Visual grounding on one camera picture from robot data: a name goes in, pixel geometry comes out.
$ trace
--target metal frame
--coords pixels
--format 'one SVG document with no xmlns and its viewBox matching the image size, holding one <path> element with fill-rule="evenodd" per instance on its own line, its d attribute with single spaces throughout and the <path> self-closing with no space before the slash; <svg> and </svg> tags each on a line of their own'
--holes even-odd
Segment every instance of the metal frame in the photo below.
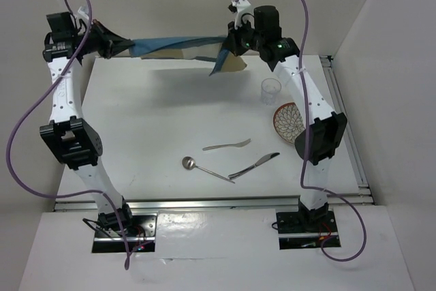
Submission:
<svg viewBox="0 0 436 291">
<path fill-rule="evenodd" d="M 328 85 L 328 88 L 330 90 L 330 94 L 332 96 L 333 106 L 337 110 L 339 110 L 339 111 L 345 113 L 345 115 L 347 115 L 347 111 L 345 110 L 345 105 L 344 105 L 343 100 L 342 100 L 342 95 L 341 95 L 341 92 L 339 90 L 337 79 L 336 79 L 336 76 L 333 72 L 331 57 L 330 56 L 320 56 L 320 60 L 321 60 L 322 69 L 324 70 L 324 75 L 325 75 L 326 80 L 327 80 L 327 85 Z M 360 181 L 358 183 L 359 186 L 368 186 L 367 177 L 365 176 L 362 161 L 360 160 L 360 156 L 359 156 L 359 152 L 357 150 L 356 142 L 354 140 L 352 129 L 349 126 L 349 124 L 347 124 L 347 127 L 345 128 L 344 140 L 345 140 L 345 145 L 347 146 L 347 149 L 349 151 L 351 151 L 351 153 L 354 155 L 354 156 L 350 156 L 349 158 L 351 160 L 354 174 L 356 175 L 356 179 L 358 181 Z"/>
<path fill-rule="evenodd" d="M 328 56 L 320 56 L 324 75 L 327 80 L 328 88 L 333 100 L 333 105 L 341 112 L 345 111 L 345 106 L 339 91 L 339 87 L 334 75 L 331 60 Z M 344 133 L 344 140 L 347 149 L 350 151 L 350 160 L 354 174 L 358 181 L 359 192 L 357 194 L 344 195 L 352 204 L 370 205 L 374 204 L 371 190 L 369 189 L 367 178 L 365 177 L 362 162 L 357 151 L 356 143 L 349 124 Z M 297 211 L 298 196 L 290 197 L 267 197 L 267 198 L 226 198 L 226 199 L 170 199 L 170 200 L 134 200 L 127 201 L 134 215 L 147 213 L 157 213 L 160 211 L 204 211 L 217 209 L 260 209 L 275 208 L 281 211 Z M 328 203 L 331 206 L 343 205 L 338 198 L 329 197 Z M 97 205 L 94 202 L 57 202 L 54 211 L 96 211 Z"/>
<path fill-rule="evenodd" d="M 368 187 L 360 187 L 358 194 L 345 195 L 352 204 L 373 204 L 373 197 Z M 259 209 L 276 208 L 280 210 L 296 210 L 298 196 L 274 198 L 232 198 L 232 199 L 198 199 L 198 200 L 150 200 L 127 201 L 134 215 L 156 213 L 157 211 L 203 211 L 216 209 Z M 340 199 L 329 197 L 330 205 L 344 204 Z M 95 211 L 94 202 L 58 202 L 54 211 Z"/>
<path fill-rule="evenodd" d="M 143 238 L 137 238 L 137 237 L 132 237 L 132 236 L 126 237 L 127 242 L 133 242 L 133 241 L 138 241 L 138 240 L 142 240 L 142 239 Z M 154 241 L 155 239 L 156 239 L 155 236 L 148 236 L 145 238 L 145 241 Z M 110 239 L 109 238 L 94 238 L 94 242 L 114 242 L 114 241 L 123 241 L 123 238 L 120 238 L 120 237 L 110 238 Z"/>
</svg>

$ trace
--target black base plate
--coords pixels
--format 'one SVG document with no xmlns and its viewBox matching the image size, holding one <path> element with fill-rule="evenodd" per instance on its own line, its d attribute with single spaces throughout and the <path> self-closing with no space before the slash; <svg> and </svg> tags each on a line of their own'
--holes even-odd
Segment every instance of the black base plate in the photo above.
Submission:
<svg viewBox="0 0 436 291">
<path fill-rule="evenodd" d="M 281 212 L 276 215 L 277 228 L 275 228 L 275 224 L 272 226 L 279 233 L 280 250 L 319 248 L 326 237 L 328 240 L 323 247 L 341 246 L 336 219 L 332 211 L 329 211 L 323 219 L 310 227 L 301 223 L 298 212 Z"/>
<path fill-rule="evenodd" d="M 144 235 L 140 231 L 145 231 L 145 237 L 152 242 L 147 243 L 137 250 L 137 252 L 155 252 L 155 234 L 157 215 L 136 215 L 133 216 L 132 227 L 127 229 L 127 243 L 131 251 L 136 245 L 144 242 Z M 93 254 L 109 254 L 125 252 L 125 246 L 122 238 L 115 232 L 108 232 L 109 238 L 102 232 L 96 232 L 92 248 Z"/>
</svg>

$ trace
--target knife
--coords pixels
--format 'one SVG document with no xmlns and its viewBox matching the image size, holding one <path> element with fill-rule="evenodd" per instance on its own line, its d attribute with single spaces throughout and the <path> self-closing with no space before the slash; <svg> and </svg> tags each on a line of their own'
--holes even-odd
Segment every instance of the knife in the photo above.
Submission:
<svg viewBox="0 0 436 291">
<path fill-rule="evenodd" d="M 230 174 L 229 175 L 229 179 L 233 180 L 236 179 L 238 177 L 240 177 L 241 175 L 244 175 L 245 173 L 249 172 L 250 170 L 253 170 L 254 168 L 266 163 L 268 160 L 277 157 L 278 155 L 280 155 L 280 153 L 269 153 L 268 155 L 265 155 L 264 157 L 262 157 L 261 159 L 259 159 L 256 164 L 251 165 L 250 167 L 245 168 L 244 170 L 241 170 L 240 172 L 234 173 L 234 174 Z"/>
</svg>

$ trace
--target blue towel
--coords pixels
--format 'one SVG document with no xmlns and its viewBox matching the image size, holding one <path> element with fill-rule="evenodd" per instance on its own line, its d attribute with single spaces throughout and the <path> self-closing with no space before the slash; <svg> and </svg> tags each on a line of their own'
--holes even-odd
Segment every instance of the blue towel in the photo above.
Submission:
<svg viewBox="0 0 436 291">
<path fill-rule="evenodd" d="M 154 39 L 136 39 L 130 47 L 131 57 L 143 59 L 197 59 L 215 63 L 210 75 L 221 72 L 230 56 L 237 60 L 234 69 L 243 70 L 246 65 L 242 59 L 236 58 L 228 50 L 221 50 L 225 37 L 160 37 Z"/>
</svg>

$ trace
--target fork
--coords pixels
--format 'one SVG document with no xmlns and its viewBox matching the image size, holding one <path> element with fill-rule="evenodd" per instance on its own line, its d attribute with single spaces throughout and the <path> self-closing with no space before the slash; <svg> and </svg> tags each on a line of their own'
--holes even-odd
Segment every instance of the fork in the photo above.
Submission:
<svg viewBox="0 0 436 291">
<path fill-rule="evenodd" d="M 224 147 L 242 148 L 243 146 L 246 146 L 250 142 L 251 142 L 251 139 L 248 139 L 246 141 L 242 141 L 242 142 L 239 142 L 239 143 L 230 143 L 230 144 L 221 144 L 219 146 L 210 146 L 210 147 L 203 148 L 203 151 L 208 151 L 208 150 L 218 149 L 218 148 L 224 148 Z"/>
</svg>

